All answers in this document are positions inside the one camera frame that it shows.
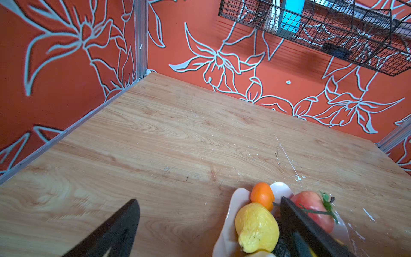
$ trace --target fake fruit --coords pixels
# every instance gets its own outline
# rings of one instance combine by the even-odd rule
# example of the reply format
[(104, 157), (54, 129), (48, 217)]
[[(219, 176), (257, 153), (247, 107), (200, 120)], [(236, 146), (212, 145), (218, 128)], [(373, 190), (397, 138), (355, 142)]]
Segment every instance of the fake fruit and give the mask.
[[(329, 196), (322, 193), (323, 198), (313, 191), (302, 191), (291, 198), (298, 207), (308, 210), (307, 214), (327, 233), (334, 229), (334, 220), (331, 203), (328, 202)], [(328, 212), (329, 214), (309, 213), (310, 210)]]
[(256, 184), (251, 191), (250, 200), (252, 203), (259, 203), (271, 211), (274, 207), (272, 204), (275, 200), (274, 194), (267, 183), (260, 182)]
[(257, 250), (272, 252), (279, 237), (278, 224), (272, 214), (259, 203), (242, 207), (235, 219), (238, 243), (246, 253)]

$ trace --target white plate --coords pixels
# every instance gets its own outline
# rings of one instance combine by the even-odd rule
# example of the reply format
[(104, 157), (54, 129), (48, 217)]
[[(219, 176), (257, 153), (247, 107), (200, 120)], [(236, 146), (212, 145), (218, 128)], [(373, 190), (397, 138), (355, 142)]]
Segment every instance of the white plate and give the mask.
[[(283, 182), (275, 182), (270, 185), (270, 188), (274, 193), (275, 203), (277, 204), (280, 204), (281, 197), (285, 196), (289, 198), (293, 196), (291, 189)], [(250, 203), (250, 194), (251, 192), (245, 188), (238, 188), (233, 193), (224, 226), (221, 229), (220, 236), (217, 239), (212, 251), (212, 257), (236, 257), (246, 255), (246, 253), (241, 251), (240, 245), (238, 244), (238, 236), (234, 225), (234, 220), (237, 212), (244, 205)], [(274, 206), (271, 213), (275, 214), (277, 211), (279, 211), (279, 207)], [(341, 240), (345, 245), (350, 245), (347, 226), (338, 214), (335, 215), (337, 216), (339, 224), (334, 226), (331, 236)]]

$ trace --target small orange fruit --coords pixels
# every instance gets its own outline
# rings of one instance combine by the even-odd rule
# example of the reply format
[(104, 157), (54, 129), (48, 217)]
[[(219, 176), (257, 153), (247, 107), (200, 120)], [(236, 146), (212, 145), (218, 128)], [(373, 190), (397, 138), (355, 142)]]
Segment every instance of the small orange fruit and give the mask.
[(270, 188), (270, 185), (264, 182), (260, 182), (254, 186), (251, 191), (250, 200), (253, 203), (259, 203), (266, 207), (268, 211), (274, 208), (272, 204), (275, 201), (274, 194)]

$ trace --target wire basket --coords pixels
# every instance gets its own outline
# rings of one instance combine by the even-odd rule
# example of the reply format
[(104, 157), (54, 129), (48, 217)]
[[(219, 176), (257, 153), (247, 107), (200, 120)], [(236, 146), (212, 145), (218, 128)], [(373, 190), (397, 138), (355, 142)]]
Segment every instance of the wire basket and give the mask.
[(355, 0), (221, 0), (219, 16), (390, 76), (411, 68), (410, 24), (393, 26), (391, 9)]

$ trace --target yellow fruit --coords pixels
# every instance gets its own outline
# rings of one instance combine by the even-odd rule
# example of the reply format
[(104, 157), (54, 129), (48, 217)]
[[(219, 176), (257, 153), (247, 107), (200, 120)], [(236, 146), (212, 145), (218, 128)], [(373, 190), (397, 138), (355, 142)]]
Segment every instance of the yellow fruit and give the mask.
[(272, 214), (259, 203), (242, 207), (235, 219), (238, 242), (244, 252), (272, 252), (277, 245), (279, 229)]

